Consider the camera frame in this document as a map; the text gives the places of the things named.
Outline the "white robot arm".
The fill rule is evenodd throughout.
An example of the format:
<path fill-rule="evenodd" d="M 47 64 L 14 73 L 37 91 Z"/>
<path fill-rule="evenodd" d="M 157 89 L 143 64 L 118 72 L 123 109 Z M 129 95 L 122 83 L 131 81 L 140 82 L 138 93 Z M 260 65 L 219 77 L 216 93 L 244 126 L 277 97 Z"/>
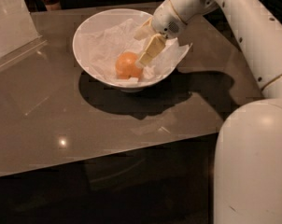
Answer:
<path fill-rule="evenodd" d="M 151 62 L 190 19 L 219 6 L 263 95 L 224 122 L 215 151 L 214 224 L 282 224 L 282 24 L 259 0 L 165 0 L 136 32 Z"/>

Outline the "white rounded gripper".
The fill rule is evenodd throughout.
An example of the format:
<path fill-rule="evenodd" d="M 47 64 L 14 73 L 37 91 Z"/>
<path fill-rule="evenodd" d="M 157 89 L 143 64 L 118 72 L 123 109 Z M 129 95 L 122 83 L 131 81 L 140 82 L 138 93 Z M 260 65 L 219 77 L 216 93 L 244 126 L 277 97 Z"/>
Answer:
<path fill-rule="evenodd" d="M 144 68 L 165 48 L 166 39 L 178 37 L 187 25 L 178 17 L 170 4 L 161 4 L 152 18 L 145 21 L 134 33 L 134 39 L 143 40 L 151 36 L 143 50 L 138 54 L 135 65 Z"/>

